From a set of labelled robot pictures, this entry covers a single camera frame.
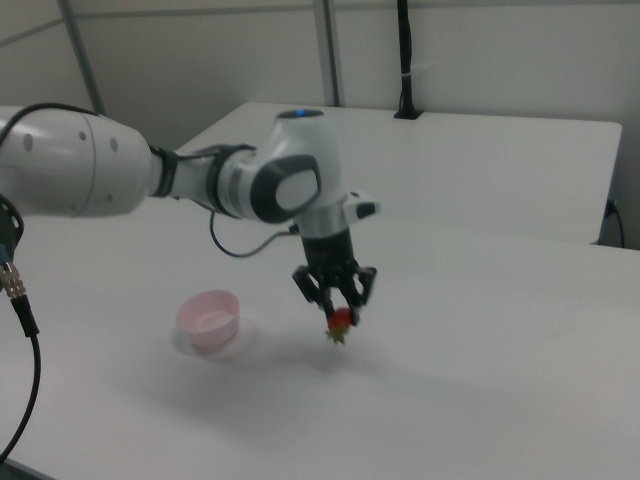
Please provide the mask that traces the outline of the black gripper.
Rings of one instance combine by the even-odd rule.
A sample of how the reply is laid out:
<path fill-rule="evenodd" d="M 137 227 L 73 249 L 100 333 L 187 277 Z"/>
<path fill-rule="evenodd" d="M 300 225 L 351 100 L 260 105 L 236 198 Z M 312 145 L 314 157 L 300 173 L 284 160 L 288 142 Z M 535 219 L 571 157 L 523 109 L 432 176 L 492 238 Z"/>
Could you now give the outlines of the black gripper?
<path fill-rule="evenodd" d="M 321 239 L 303 238 L 302 244 L 306 264 L 298 267 L 292 278 L 306 301 L 329 318 L 334 312 L 330 288 L 337 288 L 347 300 L 351 323 L 358 324 L 378 270 L 359 268 L 348 230 Z"/>

